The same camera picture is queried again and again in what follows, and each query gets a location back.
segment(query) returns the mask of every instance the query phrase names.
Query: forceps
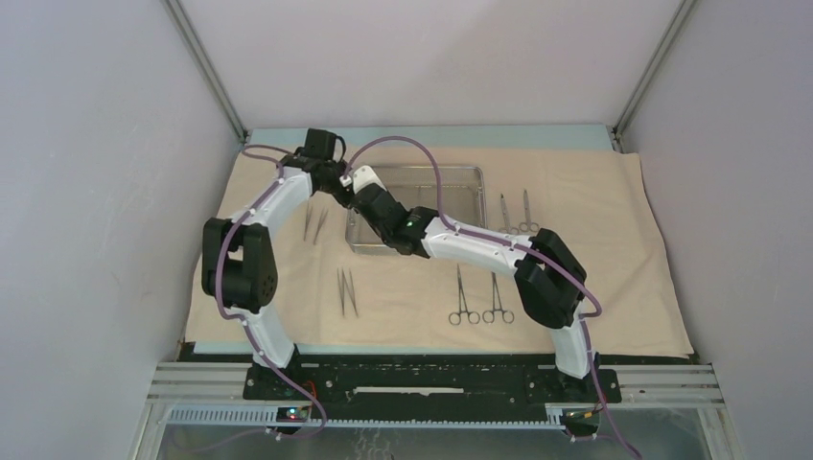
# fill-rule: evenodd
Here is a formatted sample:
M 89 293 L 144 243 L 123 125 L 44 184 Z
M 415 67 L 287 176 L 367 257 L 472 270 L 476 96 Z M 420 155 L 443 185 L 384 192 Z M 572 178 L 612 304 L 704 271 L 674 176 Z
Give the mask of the forceps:
M 350 274 L 350 283 L 347 283 L 347 276 L 344 274 L 344 268 L 336 269 L 336 281 L 338 281 L 338 296 L 341 297 L 341 317 L 344 317 L 344 292 L 350 294 L 350 304 L 353 305 L 353 313 L 359 317 L 359 311 L 356 309 L 356 287 L 353 285 L 353 272 L 348 268 L 347 273 Z
M 514 322 L 514 312 L 502 307 L 502 299 L 499 298 L 499 286 L 497 286 L 497 275 L 491 273 L 491 309 L 483 312 L 483 321 L 488 324 L 497 319 L 497 312 L 502 313 L 502 322 L 511 324 Z
M 539 224 L 531 220 L 531 205 L 528 202 L 528 190 L 525 190 L 523 193 L 523 202 L 525 205 L 525 222 L 520 222 L 520 231 L 536 233 L 539 231 Z
M 498 230 L 498 232 L 519 235 L 520 229 L 517 227 L 512 227 L 511 220 L 508 219 L 508 206 L 505 205 L 505 196 L 502 194 L 499 194 L 499 207 L 502 208 L 502 221 L 504 222 L 505 226 Z
M 313 214 L 314 208 L 311 207 L 311 203 L 308 203 L 308 209 L 305 211 L 305 231 L 302 232 L 302 241 L 306 241 L 308 239 L 308 227 L 311 226 L 311 215 Z M 328 217 L 328 210 L 322 210 L 321 214 L 319 214 L 319 222 L 316 224 L 316 234 L 314 235 L 314 245 L 316 245 L 316 240 L 319 239 L 319 232 L 322 230 L 322 225 L 325 224 L 325 219 Z
M 469 320 L 469 324 L 478 324 L 480 322 L 480 313 L 476 311 L 469 311 L 469 306 L 466 304 L 466 294 L 463 292 L 463 277 L 460 276 L 460 265 L 457 266 L 457 311 L 449 313 L 449 324 L 452 326 L 459 326 L 463 322 L 463 314 Z

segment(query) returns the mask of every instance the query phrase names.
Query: metal tray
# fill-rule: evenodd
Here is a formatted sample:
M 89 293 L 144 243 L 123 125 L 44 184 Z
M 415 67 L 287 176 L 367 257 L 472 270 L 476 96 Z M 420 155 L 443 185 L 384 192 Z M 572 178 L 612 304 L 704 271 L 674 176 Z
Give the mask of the metal tray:
M 415 206 L 437 208 L 437 186 L 429 166 L 375 166 L 384 186 L 407 209 Z M 485 193 L 480 168 L 474 166 L 441 166 L 443 210 L 455 219 L 472 225 L 486 226 Z M 364 219 L 354 211 L 347 213 L 345 240 L 353 252 L 369 255 L 393 255 L 395 249 L 383 245 Z

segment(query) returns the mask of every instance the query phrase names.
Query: surgical scissors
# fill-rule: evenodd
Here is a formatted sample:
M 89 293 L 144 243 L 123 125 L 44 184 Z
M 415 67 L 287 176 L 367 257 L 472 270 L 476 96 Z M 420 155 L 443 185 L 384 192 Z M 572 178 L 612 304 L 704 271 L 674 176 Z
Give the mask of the surgical scissors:
M 452 326 L 459 326 L 463 322 L 463 314 L 466 314 L 466 319 L 469 324 L 478 324 L 480 322 L 480 313 L 476 311 L 469 311 L 469 306 L 466 304 L 466 293 L 463 292 L 463 277 L 460 275 L 460 265 L 457 266 L 457 311 L 449 313 L 449 324 Z
M 502 221 L 504 222 L 505 226 L 498 230 L 498 232 L 508 233 L 510 235 L 519 235 L 520 229 L 511 226 L 511 220 L 508 218 L 508 206 L 505 205 L 505 196 L 502 194 L 499 194 L 499 207 L 502 208 Z
M 531 204 L 528 201 L 528 190 L 523 192 L 523 204 L 525 205 L 525 222 L 520 222 L 520 231 L 523 233 L 536 233 L 539 231 L 539 224 L 531 220 Z
M 514 322 L 514 312 L 502 307 L 502 299 L 499 298 L 499 286 L 497 285 L 497 275 L 491 272 L 491 309 L 483 312 L 483 321 L 488 324 L 497 319 L 497 312 L 502 313 L 502 322 L 511 324 Z

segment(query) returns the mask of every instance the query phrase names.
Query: gray wall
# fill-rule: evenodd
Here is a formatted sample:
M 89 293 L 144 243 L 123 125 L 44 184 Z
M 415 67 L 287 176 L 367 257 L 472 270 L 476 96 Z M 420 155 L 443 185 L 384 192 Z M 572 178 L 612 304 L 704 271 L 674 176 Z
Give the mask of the gray wall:
M 0 458 L 125 458 L 236 140 L 159 1 L 0 5 Z
M 612 123 L 680 0 L 234 3 L 185 6 L 254 128 Z
M 808 458 L 813 3 L 701 2 L 627 142 L 747 455 Z

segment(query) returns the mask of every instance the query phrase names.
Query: purple tube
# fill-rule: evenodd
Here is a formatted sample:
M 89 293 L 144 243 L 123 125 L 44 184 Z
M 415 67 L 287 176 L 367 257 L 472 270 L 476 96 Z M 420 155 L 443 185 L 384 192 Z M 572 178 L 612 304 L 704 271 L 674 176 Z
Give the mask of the purple tube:
M 249 158 L 262 159 L 262 160 L 270 161 L 273 164 L 275 164 L 276 167 L 277 167 L 277 170 L 279 171 L 279 175 L 277 176 L 278 179 L 282 179 L 285 176 L 285 169 L 280 167 L 279 161 L 277 161 L 274 158 L 267 157 L 267 156 L 254 155 L 252 153 L 247 153 L 245 151 L 245 149 L 247 149 L 248 147 L 263 148 L 263 149 L 276 150 L 276 151 L 282 151 L 282 152 L 287 152 L 286 150 L 278 149 L 278 148 L 272 147 L 272 146 L 259 145 L 259 144 L 252 144 L 252 145 L 246 146 L 246 148 L 243 149 L 243 154 L 248 156 Z M 279 185 L 280 185 L 279 180 L 274 180 L 271 183 L 271 185 L 260 195 L 260 197 L 258 197 L 257 200 L 254 201 L 251 204 L 251 208 L 256 208 L 257 206 L 262 204 L 263 201 L 265 201 L 269 196 L 271 196 L 271 194 L 274 193 L 274 191 L 277 189 L 277 187 L 279 187 Z M 226 232 L 226 236 L 223 239 L 223 242 L 222 242 L 222 245 L 221 245 L 221 252 L 218 255 L 218 265 L 217 265 L 217 267 L 215 269 L 215 299 L 217 300 L 217 303 L 218 303 L 218 311 L 220 312 L 221 317 L 223 319 L 237 319 L 237 320 L 239 320 L 241 322 L 243 322 L 245 320 L 245 318 L 241 314 L 238 314 L 238 313 L 232 314 L 232 313 L 227 312 L 226 307 L 223 304 L 223 267 L 225 265 L 226 254 L 228 253 L 229 244 L 231 243 L 232 239 L 234 238 L 235 233 L 237 233 L 237 229 L 240 227 L 241 224 L 243 224 L 243 222 L 245 222 L 246 219 L 248 219 L 248 216 L 250 216 L 250 214 L 249 214 L 248 211 L 246 211 L 237 220 L 235 220 L 235 222 L 232 224 L 229 231 Z M 254 352 L 260 357 L 260 359 L 263 361 L 263 363 L 268 368 L 270 368 L 271 371 L 273 371 L 274 374 L 276 374 L 277 377 L 279 377 L 282 381 L 284 381 L 285 383 L 290 385 L 291 388 L 293 388 L 297 392 L 301 393 L 308 400 L 310 400 L 311 403 L 313 403 L 316 406 L 316 408 L 319 409 L 319 413 L 321 414 L 321 423 L 319 424 L 319 427 L 315 431 L 312 431 L 312 432 L 306 433 L 306 434 L 299 434 L 299 435 L 297 435 L 297 434 L 283 434 L 283 433 L 276 433 L 276 435 L 281 436 L 281 437 L 285 437 L 285 438 L 292 438 L 292 439 L 305 439 L 305 438 L 310 438 L 310 437 L 315 436 L 316 433 L 323 430 L 325 428 L 325 425 L 327 425 L 328 417 L 327 417 L 327 413 L 325 412 L 324 406 L 322 406 L 321 402 L 319 402 L 314 397 L 314 395 L 312 395 L 310 392 L 308 392 L 308 390 L 306 390 L 305 388 L 302 388 L 295 381 L 289 379 L 288 376 L 283 374 L 283 372 L 279 370 L 279 368 L 276 366 L 276 364 L 274 364 L 273 361 L 271 361 L 268 358 L 268 356 L 265 354 L 265 352 L 262 351 L 262 349 L 260 348 L 260 345 L 257 343 L 256 337 L 254 337 L 254 334 L 251 332 L 251 330 L 247 326 L 243 326 L 243 329 L 245 331 L 245 335 L 248 337 L 248 342 L 251 344 L 251 347 L 254 349 Z
M 408 144 L 411 144 L 411 145 L 417 147 L 418 149 L 420 149 L 420 151 L 422 151 L 427 156 L 427 158 L 429 159 L 429 161 L 430 161 L 430 163 L 432 165 L 432 169 L 434 170 L 435 182 L 437 183 L 437 212 L 440 215 L 441 222 L 443 222 L 443 224 L 447 228 L 449 228 L 450 230 L 454 230 L 454 225 L 449 221 L 446 214 L 444 214 L 444 212 L 443 212 L 443 188 L 441 187 L 440 168 L 437 165 L 437 161 L 435 160 L 434 156 L 432 156 L 429 149 L 427 149 L 424 145 L 422 145 L 420 142 L 418 142 L 418 141 L 416 141 L 414 139 L 410 139 L 410 138 L 404 137 L 404 136 L 384 136 L 384 137 L 381 137 L 381 138 L 376 139 L 374 141 L 368 142 L 366 145 L 364 145 L 362 148 L 360 148 L 350 158 L 350 161 L 347 163 L 347 169 L 344 172 L 344 176 L 346 177 L 350 173 L 350 171 L 352 170 L 352 167 L 353 167 L 353 163 L 356 162 L 356 159 L 359 158 L 359 155 L 361 155 L 362 153 L 364 153 L 368 149 L 372 148 L 373 146 L 376 146 L 376 145 L 378 145 L 378 144 L 380 144 L 382 142 L 387 142 L 387 141 L 403 141 L 403 142 L 406 142 Z M 488 242 L 495 242 L 495 243 L 501 244 L 503 246 L 512 246 L 511 241 L 507 241 L 507 240 L 504 240 L 502 238 L 493 237 L 491 235 L 486 235 L 486 234 L 483 234 L 483 233 L 479 233 L 477 231 L 460 229 L 460 233 L 463 234 L 463 235 L 469 236 L 469 237 L 479 238 L 481 240 L 486 240 Z M 598 371 L 595 369 L 595 364 L 593 363 L 593 354 L 592 354 L 593 351 L 592 351 L 592 343 L 591 343 L 591 340 L 590 340 L 590 333 L 588 332 L 587 323 L 585 322 L 585 318 L 595 318 L 595 317 L 599 316 L 603 312 L 603 309 L 601 309 L 601 304 L 598 302 L 598 299 L 595 298 L 594 295 L 592 295 L 592 292 L 590 292 L 590 290 L 587 289 L 587 287 L 585 287 L 584 284 L 580 283 L 579 280 L 577 280 L 575 277 L 573 277 L 573 275 L 571 275 L 561 265 L 556 264 L 553 260 L 551 260 L 546 255 L 540 253 L 539 251 L 537 251 L 535 249 L 532 249 L 532 248 L 527 247 L 527 246 L 523 246 L 521 244 L 515 244 L 515 245 L 513 245 L 511 247 L 511 249 L 512 250 L 513 249 L 519 249 L 522 252 L 530 254 L 531 256 L 537 258 L 538 260 L 542 261 L 546 265 L 549 265 L 550 267 L 552 267 L 560 275 L 562 275 L 566 280 L 568 280 L 571 284 L 573 284 L 581 293 L 583 293 L 585 295 L 585 297 L 587 297 L 590 300 L 590 302 L 593 304 L 593 306 L 595 307 L 595 311 L 592 311 L 592 312 L 589 312 L 589 313 L 581 313 L 581 314 L 579 314 L 579 318 L 578 318 L 579 323 L 581 323 L 582 330 L 584 331 L 585 345 L 586 345 L 587 350 L 588 350 L 588 363 L 590 364 L 590 374 L 592 376 L 592 382 L 595 385 L 596 390 L 598 390 L 598 391 L 596 391 L 596 393 L 598 393 L 598 400 L 600 401 L 601 406 L 603 407 L 603 412 L 606 414 L 607 420 L 610 422 L 610 426 L 613 428 L 613 433 L 614 433 L 618 443 L 621 444 L 621 446 L 632 457 L 637 458 L 637 459 L 643 458 L 641 456 L 640 452 L 635 447 L 633 447 L 633 445 L 631 445 L 629 442 L 627 442 L 627 440 L 624 439 L 624 437 L 621 435 L 621 431 L 618 429 L 616 421 L 613 420 L 613 416 L 610 414 L 610 408 L 607 406 L 607 398 L 600 391 L 601 386 L 599 385 L 599 381 L 598 381 Z

